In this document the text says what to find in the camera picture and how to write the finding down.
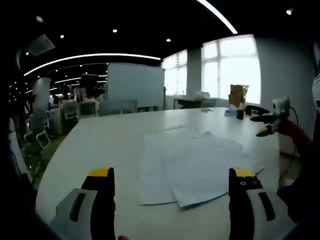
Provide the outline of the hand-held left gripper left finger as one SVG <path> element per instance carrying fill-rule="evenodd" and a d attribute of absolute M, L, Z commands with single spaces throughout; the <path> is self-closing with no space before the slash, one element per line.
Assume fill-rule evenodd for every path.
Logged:
<path fill-rule="evenodd" d="M 61 240 L 114 240 L 113 167 L 92 170 L 55 208 L 50 226 Z"/>

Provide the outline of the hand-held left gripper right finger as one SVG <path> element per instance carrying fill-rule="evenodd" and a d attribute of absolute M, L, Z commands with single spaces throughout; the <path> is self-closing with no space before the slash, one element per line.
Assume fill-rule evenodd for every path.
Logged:
<path fill-rule="evenodd" d="M 230 240 L 284 240 L 296 227 L 288 206 L 247 168 L 230 168 Z"/>

